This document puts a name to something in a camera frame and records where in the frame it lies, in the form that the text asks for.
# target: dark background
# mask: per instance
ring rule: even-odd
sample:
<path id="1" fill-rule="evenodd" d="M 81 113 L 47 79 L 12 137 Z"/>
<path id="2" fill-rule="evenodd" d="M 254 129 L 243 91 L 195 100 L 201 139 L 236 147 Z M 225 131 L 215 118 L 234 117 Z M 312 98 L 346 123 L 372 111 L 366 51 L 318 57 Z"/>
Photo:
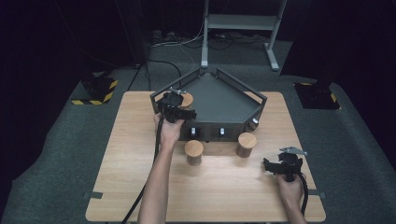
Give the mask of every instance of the dark background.
<path id="1" fill-rule="evenodd" d="M 129 1 L 118 2 L 128 7 Z M 146 30 L 195 36 L 203 14 L 197 8 L 203 8 L 203 2 L 148 0 L 135 12 L 138 19 L 123 15 L 129 22 L 144 18 Z M 128 37 L 135 38 L 128 41 L 114 1 L 55 3 L 0 1 L 0 211 L 12 180 L 40 155 L 46 134 L 81 78 L 91 72 L 135 66 L 146 56 L 142 47 L 146 39 L 134 37 L 136 30 L 127 30 Z M 240 1 L 216 0 L 210 10 L 276 14 L 277 7 L 275 0 L 242 6 Z M 334 82 L 348 94 L 394 167 L 395 11 L 391 0 L 294 0 L 288 2 L 278 34 L 280 40 L 294 41 L 282 71 L 286 75 L 321 78 L 329 55 L 347 46 L 346 54 L 335 61 L 340 68 Z M 92 55 L 108 63 L 99 63 Z"/>

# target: wooden tabletop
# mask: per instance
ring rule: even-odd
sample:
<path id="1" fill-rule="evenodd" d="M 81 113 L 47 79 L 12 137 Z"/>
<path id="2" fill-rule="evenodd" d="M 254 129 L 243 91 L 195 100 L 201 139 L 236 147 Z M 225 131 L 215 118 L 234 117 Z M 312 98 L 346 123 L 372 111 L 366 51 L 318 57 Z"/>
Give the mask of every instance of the wooden tabletop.
<path id="1" fill-rule="evenodd" d="M 153 109 L 149 91 L 125 92 L 91 198 L 89 221 L 121 221 L 144 186 L 155 145 Z M 178 142 L 172 160 L 167 221 L 277 222 L 287 221 L 273 174 L 264 172 L 262 159 L 277 162 L 282 147 L 301 148 L 285 100 L 279 92 L 268 97 L 253 132 L 257 144 L 248 158 L 235 155 L 237 142 L 204 145 L 202 163 L 189 166 L 184 146 Z M 302 172 L 309 189 L 316 189 L 304 157 Z M 139 206 L 130 217 L 137 220 Z M 319 196 L 310 195 L 307 221 L 323 221 L 326 214 Z"/>

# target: power cord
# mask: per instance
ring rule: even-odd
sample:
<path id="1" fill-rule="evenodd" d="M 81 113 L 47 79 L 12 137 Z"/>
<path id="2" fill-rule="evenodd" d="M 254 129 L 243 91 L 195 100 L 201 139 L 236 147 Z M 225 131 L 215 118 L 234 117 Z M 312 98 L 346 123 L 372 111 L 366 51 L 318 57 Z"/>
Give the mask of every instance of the power cord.
<path id="1" fill-rule="evenodd" d="M 114 2 L 116 3 L 117 11 L 119 12 L 119 16 L 120 16 L 122 27 L 123 27 L 123 30 L 124 30 L 124 33 L 125 33 L 125 36 L 126 36 L 126 40 L 128 41 L 129 51 L 131 51 L 132 57 L 135 58 L 134 51 L 132 49 L 131 38 L 129 37 L 128 32 L 126 31 L 126 26 L 125 26 L 125 22 L 123 20 L 123 17 L 121 15 L 119 2 L 117 0 L 114 0 Z"/>
<path id="2" fill-rule="evenodd" d="M 190 46 L 188 44 L 183 44 L 184 47 L 189 48 L 189 49 L 200 49 L 202 47 L 203 43 L 202 40 L 200 41 L 199 45 L 196 47 Z"/>
<path id="3" fill-rule="evenodd" d="M 146 66 L 146 74 L 145 74 L 145 77 L 146 77 L 146 79 L 148 80 L 148 90 L 151 91 L 151 77 L 149 76 L 149 67 L 148 67 L 148 64 L 147 64 L 147 63 L 145 63 L 145 66 Z"/>
<path id="4" fill-rule="evenodd" d="M 156 136 L 155 136 L 155 150 L 154 150 L 154 159 L 153 159 L 152 163 L 155 162 L 155 159 L 157 159 L 157 156 L 158 156 L 158 152 L 160 151 L 161 130 L 163 128 L 164 118 L 165 118 L 164 114 L 161 114 L 160 121 L 158 122 Z M 129 217 L 131 216 L 132 212 L 136 209 L 137 205 L 139 204 L 139 202 L 141 201 L 141 199 L 143 197 L 145 187 L 146 187 L 146 184 L 140 190 L 140 193 L 137 196 L 136 200 L 134 201 L 134 204 L 132 205 L 131 209 L 128 211 L 128 214 L 125 216 L 125 218 L 121 222 L 121 224 L 125 224 L 128 221 Z"/>
<path id="5" fill-rule="evenodd" d="M 304 216 L 306 204 L 308 203 L 308 186 L 306 184 L 305 178 L 303 177 L 303 174 L 300 172 L 297 175 L 300 177 L 301 181 L 303 182 L 304 199 L 303 199 L 303 205 L 301 206 L 301 213 Z"/>
<path id="6" fill-rule="evenodd" d="M 151 47 L 152 48 L 157 48 L 157 47 L 161 47 L 161 46 L 166 46 L 166 47 L 180 46 L 180 45 L 185 45 L 185 44 L 188 44 L 188 43 L 193 42 L 195 40 L 201 39 L 203 37 L 203 35 L 201 35 L 201 32 L 204 29 L 204 24 L 205 24 L 205 10 L 204 10 L 204 14 L 203 14 L 203 17 L 202 17 L 201 28 L 200 28 L 200 30 L 198 32 L 198 35 L 195 38 L 193 38 L 191 40 L 188 40 L 188 41 L 185 41 L 185 42 L 180 42 L 180 40 L 179 40 L 179 41 L 176 41 L 176 42 L 158 43 L 158 44 L 152 45 Z"/>
<path id="7" fill-rule="evenodd" d="M 169 62 L 165 62 L 165 61 L 157 61 L 157 60 L 149 60 L 149 62 L 152 62 L 152 63 L 167 63 L 167 64 L 170 64 L 170 65 L 172 65 L 172 66 L 174 66 L 174 67 L 176 68 L 176 70 L 177 70 L 177 72 L 178 72 L 178 76 L 181 77 L 180 69 L 178 69 L 178 67 L 177 67 L 174 63 L 169 63 Z"/>
<path id="8" fill-rule="evenodd" d="M 229 41 L 229 40 L 231 40 L 231 42 L 230 42 L 226 47 L 223 47 L 223 48 L 220 48 L 220 49 L 214 48 L 213 46 L 210 46 L 209 44 L 208 44 L 208 46 L 209 46 L 211 49 L 214 49 L 214 50 L 224 50 L 224 49 L 227 49 L 227 48 L 229 48 L 230 46 L 233 45 L 233 39 L 230 38 L 230 39 L 224 39 L 224 40 L 221 40 L 221 41 L 217 40 L 218 42 L 221 42 L 221 43 L 226 43 L 226 42 Z"/>
<path id="9" fill-rule="evenodd" d="M 134 84 L 134 80 L 136 79 L 137 74 L 139 74 L 140 68 L 142 68 L 142 66 L 143 66 L 143 64 L 141 64 L 141 65 L 137 68 L 137 71 L 136 71 L 136 73 L 134 74 L 134 78 L 132 79 L 131 83 L 129 84 L 127 91 L 129 91 L 129 90 L 131 89 L 132 84 Z"/>

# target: wooden block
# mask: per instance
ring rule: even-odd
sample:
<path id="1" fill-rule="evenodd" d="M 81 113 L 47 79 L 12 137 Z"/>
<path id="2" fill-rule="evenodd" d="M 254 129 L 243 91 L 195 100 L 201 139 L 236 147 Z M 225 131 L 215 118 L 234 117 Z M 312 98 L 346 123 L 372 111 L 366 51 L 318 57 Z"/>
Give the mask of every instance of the wooden block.
<path id="1" fill-rule="evenodd" d="M 197 166 L 202 162 L 202 154 L 204 152 L 204 146 L 197 140 L 191 140 L 184 146 L 186 152 L 187 164 L 191 166 Z"/>
<path id="2" fill-rule="evenodd" d="M 181 109 L 189 109 L 194 101 L 194 98 L 188 92 L 186 94 L 182 94 L 183 102 L 179 106 Z"/>
<path id="3" fill-rule="evenodd" d="M 236 148 L 236 155 L 241 158 L 250 156 L 251 150 L 256 146 L 257 139 L 252 133 L 241 133 L 238 137 L 238 146 Z"/>

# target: gray carpet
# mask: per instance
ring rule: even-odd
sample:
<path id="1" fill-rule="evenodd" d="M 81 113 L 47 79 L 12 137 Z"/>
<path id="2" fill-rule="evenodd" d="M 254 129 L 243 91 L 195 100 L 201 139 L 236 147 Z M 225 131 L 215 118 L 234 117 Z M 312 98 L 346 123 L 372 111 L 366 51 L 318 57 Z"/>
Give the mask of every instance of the gray carpet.
<path id="1" fill-rule="evenodd" d="M 276 41 L 280 66 L 290 45 Z M 174 63 L 185 74 L 199 67 L 201 50 L 159 47 L 151 50 L 150 59 Z M 342 88 L 331 86 L 341 110 L 302 109 L 292 83 L 313 80 L 271 71 L 260 43 L 210 49 L 206 71 L 216 68 L 258 91 L 283 93 L 302 147 L 309 152 L 307 161 L 317 188 L 326 194 L 323 223 L 395 222 L 396 174 Z M 148 90 L 148 74 L 152 90 L 178 77 L 166 63 L 149 62 L 148 71 L 142 68 L 132 91 Z M 112 72 L 119 84 L 107 105 L 65 104 L 40 158 L 13 182 L 2 223 L 89 223 L 85 218 L 89 200 L 84 195 L 93 189 L 121 97 L 135 72 L 126 68 Z M 81 94 L 77 86 L 70 97 Z"/>

